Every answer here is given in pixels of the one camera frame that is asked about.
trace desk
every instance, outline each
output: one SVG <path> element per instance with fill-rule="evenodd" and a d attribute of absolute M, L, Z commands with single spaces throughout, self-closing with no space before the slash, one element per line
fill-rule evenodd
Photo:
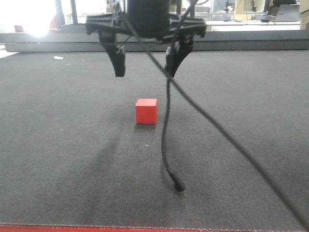
<path fill-rule="evenodd" d="M 261 30 L 300 30 L 297 22 L 268 22 L 257 20 L 237 21 L 206 21 L 207 31 L 261 31 Z"/>

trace floor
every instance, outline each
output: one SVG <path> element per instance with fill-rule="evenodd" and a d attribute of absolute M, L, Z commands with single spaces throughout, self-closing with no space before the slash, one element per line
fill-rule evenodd
<path fill-rule="evenodd" d="M 155 57 L 163 64 L 164 53 Z M 191 53 L 175 80 L 240 141 L 309 218 L 309 51 Z M 105 53 L 0 59 L 0 224 L 299 231 L 248 161 L 143 53 L 114 77 Z M 156 98 L 156 125 L 136 125 Z"/>

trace box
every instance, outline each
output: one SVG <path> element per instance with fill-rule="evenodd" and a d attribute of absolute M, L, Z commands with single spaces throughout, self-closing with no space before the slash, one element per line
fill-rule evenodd
<path fill-rule="evenodd" d="M 157 99 L 138 99 L 135 104 L 136 124 L 156 124 L 158 119 Z"/>
<path fill-rule="evenodd" d="M 303 13 L 307 10 L 309 10 L 309 0 L 300 0 L 299 12 Z"/>
<path fill-rule="evenodd" d="M 309 10 L 300 14 L 300 29 L 309 30 Z"/>

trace cable end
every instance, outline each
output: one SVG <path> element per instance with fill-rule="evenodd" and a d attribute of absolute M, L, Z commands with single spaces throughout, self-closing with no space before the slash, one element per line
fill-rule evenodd
<path fill-rule="evenodd" d="M 185 190 L 185 184 L 183 183 L 183 181 L 180 178 L 178 178 L 178 176 L 175 175 L 174 173 L 170 173 L 169 175 L 175 183 L 174 187 L 177 190 L 177 192 L 184 191 Z"/>

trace white paper scrap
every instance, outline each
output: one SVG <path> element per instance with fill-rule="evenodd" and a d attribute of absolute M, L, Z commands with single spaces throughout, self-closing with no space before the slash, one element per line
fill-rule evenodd
<path fill-rule="evenodd" d="M 54 56 L 55 59 L 63 59 L 63 57 Z"/>

